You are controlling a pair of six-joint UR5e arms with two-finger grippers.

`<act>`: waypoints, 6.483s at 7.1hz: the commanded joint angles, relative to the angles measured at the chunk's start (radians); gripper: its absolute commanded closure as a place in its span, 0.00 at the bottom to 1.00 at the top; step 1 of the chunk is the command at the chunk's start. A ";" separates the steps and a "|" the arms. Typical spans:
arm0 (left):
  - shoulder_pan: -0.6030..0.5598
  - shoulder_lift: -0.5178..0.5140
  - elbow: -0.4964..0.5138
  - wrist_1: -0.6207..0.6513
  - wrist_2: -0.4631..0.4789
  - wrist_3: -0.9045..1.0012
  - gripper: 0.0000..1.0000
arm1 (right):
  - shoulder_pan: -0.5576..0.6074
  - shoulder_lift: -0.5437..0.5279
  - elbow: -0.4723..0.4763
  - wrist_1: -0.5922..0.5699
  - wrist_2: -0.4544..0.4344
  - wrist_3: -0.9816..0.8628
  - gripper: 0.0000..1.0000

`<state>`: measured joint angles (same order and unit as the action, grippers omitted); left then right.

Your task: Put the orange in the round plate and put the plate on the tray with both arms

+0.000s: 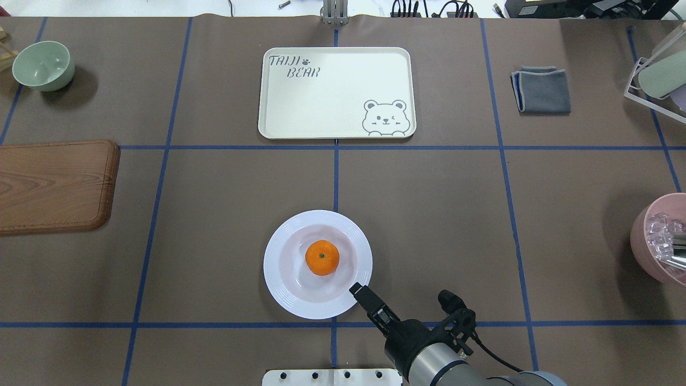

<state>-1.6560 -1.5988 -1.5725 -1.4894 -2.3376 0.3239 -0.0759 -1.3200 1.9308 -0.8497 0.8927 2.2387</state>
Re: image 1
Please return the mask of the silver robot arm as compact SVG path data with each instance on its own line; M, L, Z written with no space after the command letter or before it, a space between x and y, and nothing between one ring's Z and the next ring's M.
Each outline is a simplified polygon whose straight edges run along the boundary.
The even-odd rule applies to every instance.
M476 331L476 315L459 296L446 289L437 300L446 317L434 328L415 318L401 320L367 285L349 289L367 317L385 338L385 356L411 385L565 385L558 376L543 371L524 371L495 355ZM466 361L472 339L492 359L514 375L483 376Z

